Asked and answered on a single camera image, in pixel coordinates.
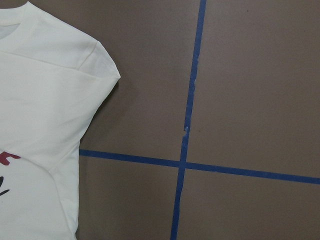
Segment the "cream long-sleeve cat shirt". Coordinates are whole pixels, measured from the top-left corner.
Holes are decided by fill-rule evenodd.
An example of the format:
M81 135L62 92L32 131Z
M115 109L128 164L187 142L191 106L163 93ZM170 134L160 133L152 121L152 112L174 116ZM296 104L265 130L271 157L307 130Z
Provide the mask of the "cream long-sleeve cat shirt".
M0 237L74 240L79 146L120 79L90 35L30 2L0 11Z

